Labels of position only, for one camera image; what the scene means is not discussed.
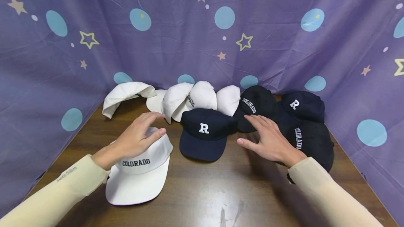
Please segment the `cap brim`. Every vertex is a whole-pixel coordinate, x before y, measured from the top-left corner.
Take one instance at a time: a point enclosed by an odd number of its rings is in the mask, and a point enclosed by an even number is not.
[[[184,100],[184,102],[182,102],[171,115],[171,118],[173,118],[177,122],[181,122],[182,114],[187,111],[189,111],[189,108],[186,105],[186,100]]]
[[[277,102],[276,105],[278,110],[277,123],[294,126],[300,122],[297,119],[293,118],[289,113],[287,113],[287,111],[285,111],[285,109],[281,105],[281,102]]]
[[[158,168],[144,174],[127,174],[111,168],[105,195],[116,206],[140,204],[156,198],[164,187],[170,157]]]
[[[165,89],[157,89],[156,90],[157,95],[154,97],[149,97],[146,100],[146,107],[149,109],[149,111],[162,113],[161,103],[163,102],[166,92],[167,90]]]
[[[237,129],[244,133],[255,132],[257,129],[255,129],[252,124],[244,118],[244,115],[248,114],[237,108],[233,115],[233,118],[237,120]]]
[[[203,161],[216,161],[225,151],[227,137],[214,141],[206,141],[192,137],[185,130],[179,140],[179,150],[189,158]]]

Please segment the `hand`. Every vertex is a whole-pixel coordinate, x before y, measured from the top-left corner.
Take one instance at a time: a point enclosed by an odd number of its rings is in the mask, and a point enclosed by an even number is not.
[[[146,131],[156,119],[164,118],[158,112],[141,114],[111,145],[96,152],[92,159],[105,170],[109,170],[122,158],[134,158],[144,153],[154,142],[160,139],[166,129],[161,128],[150,137],[146,137]]]
[[[294,148],[279,131],[277,124],[261,115],[244,116],[260,135],[258,144],[247,139],[237,139],[242,147],[252,150],[262,158],[271,161],[280,161],[287,167],[292,167],[307,156],[300,150]]]

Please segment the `right hand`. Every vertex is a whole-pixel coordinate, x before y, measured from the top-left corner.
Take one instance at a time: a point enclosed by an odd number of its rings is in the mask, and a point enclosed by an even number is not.
[[[258,144],[248,139],[239,138],[237,143],[244,148],[250,149],[262,158],[271,161],[280,161],[287,167],[307,158],[300,150],[294,148],[279,131],[277,124],[261,115],[244,116],[260,135]]]

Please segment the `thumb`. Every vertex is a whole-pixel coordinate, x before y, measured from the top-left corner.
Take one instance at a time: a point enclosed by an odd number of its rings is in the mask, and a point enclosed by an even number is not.
[[[244,148],[250,149],[255,153],[257,153],[258,148],[260,147],[258,144],[255,144],[249,141],[248,139],[242,139],[242,138],[237,139],[237,144],[241,145]]]
[[[146,145],[146,148],[149,148],[149,146],[151,146],[154,142],[159,140],[166,132],[167,132],[167,130],[165,128],[160,128],[159,130],[155,131],[152,135],[150,135],[146,139],[143,139],[142,140],[143,144]]]

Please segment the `left hand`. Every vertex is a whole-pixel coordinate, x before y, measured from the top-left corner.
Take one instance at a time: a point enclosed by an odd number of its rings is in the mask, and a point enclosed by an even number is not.
[[[146,131],[156,119],[164,118],[158,112],[141,114],[111,145],[96,152],[92,159],[105,170],[109,170],[122,158],[134,158],[144,153],[154,142],[160,139],[166,129],[161,128],[150,137],[146,137]]]

